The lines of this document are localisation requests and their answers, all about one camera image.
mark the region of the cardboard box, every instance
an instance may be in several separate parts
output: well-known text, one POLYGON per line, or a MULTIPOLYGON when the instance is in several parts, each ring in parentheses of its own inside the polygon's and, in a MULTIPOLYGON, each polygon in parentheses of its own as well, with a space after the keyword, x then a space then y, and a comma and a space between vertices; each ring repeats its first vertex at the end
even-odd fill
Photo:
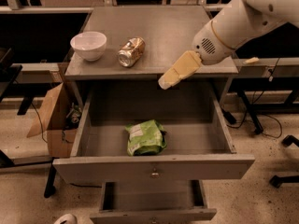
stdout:
POLYGON ((64 83, 47 91, 42 106, 27 137, 47 132, 48 150, 54 158, 68 158, 70 156, 77 129, 64 130, 66 116, 71 108, 64 83))

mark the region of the white bowl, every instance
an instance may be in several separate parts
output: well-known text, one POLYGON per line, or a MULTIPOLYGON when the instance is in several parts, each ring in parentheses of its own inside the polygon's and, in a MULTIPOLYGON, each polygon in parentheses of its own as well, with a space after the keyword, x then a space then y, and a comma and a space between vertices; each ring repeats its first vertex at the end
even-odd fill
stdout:
POLYGON ((84 32, 71 39, 71 46, 78 56, 87 61, 98 60, 106 50, 107 38, 99 32, 84 32))

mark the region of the drawer handle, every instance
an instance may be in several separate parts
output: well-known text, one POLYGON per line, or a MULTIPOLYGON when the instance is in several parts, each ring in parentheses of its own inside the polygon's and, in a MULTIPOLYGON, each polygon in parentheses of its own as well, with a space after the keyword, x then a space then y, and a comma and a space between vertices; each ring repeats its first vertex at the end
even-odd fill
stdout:
POLYGON ((157 172, 157 170, 154 168, 151 175, 150 175, 151 178, 159 178, 160 177, 160 174, 157 172))

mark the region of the green snack bag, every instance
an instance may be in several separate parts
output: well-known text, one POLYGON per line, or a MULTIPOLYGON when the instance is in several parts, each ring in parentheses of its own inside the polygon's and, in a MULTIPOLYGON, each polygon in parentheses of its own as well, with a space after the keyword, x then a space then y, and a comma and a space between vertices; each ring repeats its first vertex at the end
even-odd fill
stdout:
POLYGON ((128 125, 125 130, 130 134, 127 152, 130 156, 154 155, 166 148, 164 127, 152 119, 136 125, 128 125))

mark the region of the drawer front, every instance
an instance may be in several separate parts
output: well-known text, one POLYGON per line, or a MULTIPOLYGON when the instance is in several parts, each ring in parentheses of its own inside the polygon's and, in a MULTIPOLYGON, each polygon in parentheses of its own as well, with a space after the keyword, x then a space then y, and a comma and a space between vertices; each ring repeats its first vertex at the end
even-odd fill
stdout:
POLYGON ((192 210, 163 210, 146 212, 105 212, 90 215, 94 224, 168 224, 188 221, 211 220, 216 209, 194 208, 192 210))
POLYGON ((105 181, 240 179, 254 162, 252 155, 173 155, 155 157, 77 157, 54 166, 66 183, 105 181))

